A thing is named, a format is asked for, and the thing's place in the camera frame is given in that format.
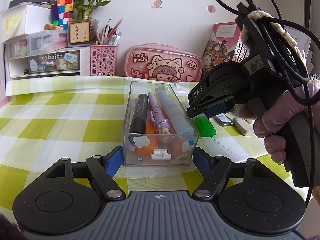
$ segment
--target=pen clip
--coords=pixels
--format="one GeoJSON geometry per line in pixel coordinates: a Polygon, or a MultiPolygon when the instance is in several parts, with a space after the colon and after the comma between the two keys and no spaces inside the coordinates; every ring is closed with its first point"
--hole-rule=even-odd
{"type": "Polygon", "coordinates": [[[155,120],[155,118],[153,117],[152,111],[150,111],[150,120],[151,120],[151,122],[153,122],[153,124],[156,124],[156,120],[155,120]]]}

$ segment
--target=desk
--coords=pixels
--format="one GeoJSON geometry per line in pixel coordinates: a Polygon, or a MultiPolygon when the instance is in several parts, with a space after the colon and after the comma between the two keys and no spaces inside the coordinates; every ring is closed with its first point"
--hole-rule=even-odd
{"type": "MultiPolygon", "coordinates": [[[[83,162],[105,156],[122,144],[122,127],[131,81],[125,77],[68,76],[24,79],[7,84],[12,101],[0,108],[0,212],[11,221],[16,195],[58,159],[83,162]]],[[[192,83],[172,84],[184,102],[192,83]]],[[[259,157],[282,179],[292,184],[290,173],[271,161],[263,140],[245,137],[233,127],[211,120],[217,135],[200,138],[198,146],[212,156],[233,162],[259,157]]],[[[128,194],[131,190],[189,190],[203,178],[193,163],[188,167],[121,167],[114,180],[128,194]]],[[[87,179],[76,179],[85,185],[87,179]]],[[[229,186],[239,183],[233,179],[229,186]]]]}

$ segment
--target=gray ribbed plate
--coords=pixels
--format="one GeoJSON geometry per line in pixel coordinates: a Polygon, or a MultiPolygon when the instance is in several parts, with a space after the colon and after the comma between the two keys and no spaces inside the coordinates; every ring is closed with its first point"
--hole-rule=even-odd
{"type": "Polygon", "coordinates": [[[191,199],[186,191],[132,191],[129,198],[108,203],[93,223],[77,232],[25,235],[30,240],[302,240],[293,232],[273,237],[240,232],[212,204],[191,199]]]}

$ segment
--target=yellow drawing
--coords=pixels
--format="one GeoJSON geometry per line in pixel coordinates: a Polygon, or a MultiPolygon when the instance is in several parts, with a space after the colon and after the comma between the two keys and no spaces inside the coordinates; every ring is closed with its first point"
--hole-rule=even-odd
{"type": "Polygon", "coordinates": [[[162,4],[161,0],[156,0],[154,5],[150,6],[150,8],[162,8],[161,4],[162,4]]]}
{"type": "Polygon", "coordinates": [[[3,31],[6,34],[14,32],[21,22],[22,17],[18,14],[10,16],[8,19],[3,22],[3,31]]]}

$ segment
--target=heart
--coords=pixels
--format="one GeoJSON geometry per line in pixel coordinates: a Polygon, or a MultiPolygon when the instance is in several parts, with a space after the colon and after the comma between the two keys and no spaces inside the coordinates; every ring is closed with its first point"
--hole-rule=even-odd
{"type": "Polygon", "coordinates": [[[193,77],[190,76],[190,75],[188,75],[188,76],[187,76],[187,82],[192,82],[192,81],[193,81],[193,77]]]}

